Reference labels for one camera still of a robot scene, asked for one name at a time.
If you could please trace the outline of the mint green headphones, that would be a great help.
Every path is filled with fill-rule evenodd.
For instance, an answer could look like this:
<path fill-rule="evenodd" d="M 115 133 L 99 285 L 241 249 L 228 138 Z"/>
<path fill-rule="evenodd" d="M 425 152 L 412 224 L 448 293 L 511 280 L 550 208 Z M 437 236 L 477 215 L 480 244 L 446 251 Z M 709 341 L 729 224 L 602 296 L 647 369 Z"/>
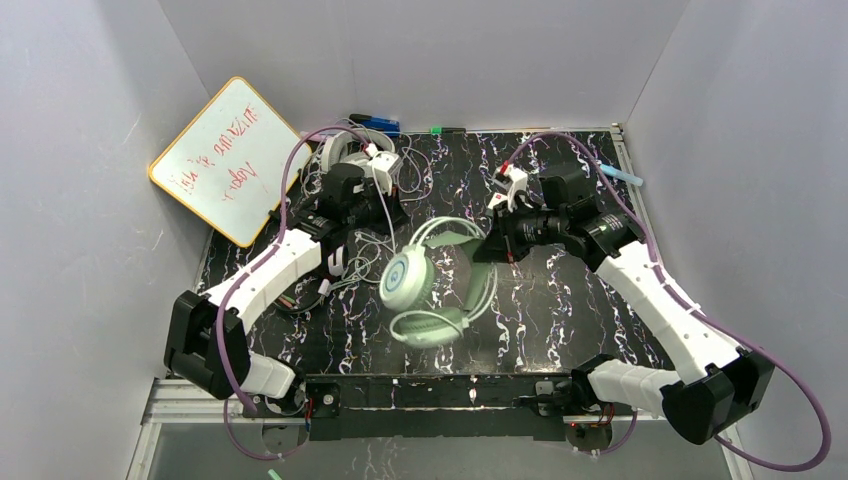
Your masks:
<path fill-rule="evenodd" d="M 450 344 L 489 308 L 497 293 L 498 272 L 492 263 L 477 261 L 485 233 L 471 220 L 437 216 L 421 224 L 408 243 L 384 268 L 379 297 L 393 313 L 388 331 L 394 340 L 416 349 Z M 438 269 L 431 250 L 457 247 L 470 267 L 461 305 L 443 305 L 434 297 Z"/>

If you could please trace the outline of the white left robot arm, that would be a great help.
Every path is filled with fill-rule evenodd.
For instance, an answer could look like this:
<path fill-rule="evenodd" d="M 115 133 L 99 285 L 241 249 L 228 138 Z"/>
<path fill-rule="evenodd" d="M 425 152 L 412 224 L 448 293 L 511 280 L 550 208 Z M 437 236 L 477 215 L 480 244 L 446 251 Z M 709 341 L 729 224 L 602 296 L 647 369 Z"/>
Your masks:
<path fill-rule="evenodd" d="M 330 167 L 322 188 L 274 239 L 233 276 L 202 293 L 187 290 L 173 305 L 164 365 L 213 397 L 291 400 L 303 378 L 279 360 L 250 350 L 253 324 L 309 274 L 328 283 L 350 263 L 349 235 L 367 229 L 388 235 L 409 220 L 394 175 L 384 162 Z"/>

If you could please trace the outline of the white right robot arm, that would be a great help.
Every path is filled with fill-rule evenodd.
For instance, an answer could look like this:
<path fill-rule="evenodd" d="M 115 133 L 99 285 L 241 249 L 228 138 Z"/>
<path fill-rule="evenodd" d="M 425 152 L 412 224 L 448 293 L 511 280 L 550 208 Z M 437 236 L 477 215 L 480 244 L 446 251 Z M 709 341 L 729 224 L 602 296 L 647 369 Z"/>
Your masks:
<path fill-rule="evenodd" d="M 653 271 L 642 228 L 622 209 L 602 210 L 581 170 L 542 178 L 543 204 L 527 197 L 527 175 L 517 167 L 501 167 L 493 182 L 491 229 L 475 261 L 513 264 L 535 246 L 563 246 L 633 308 L 674 366 L 654 369 L 599 354 L 572 369 L 551 399 L 567 408 L 627 404 L 664 417 L 696 445 L 758 408 L 774 364 L 671 297 L 671 283 Z"/>

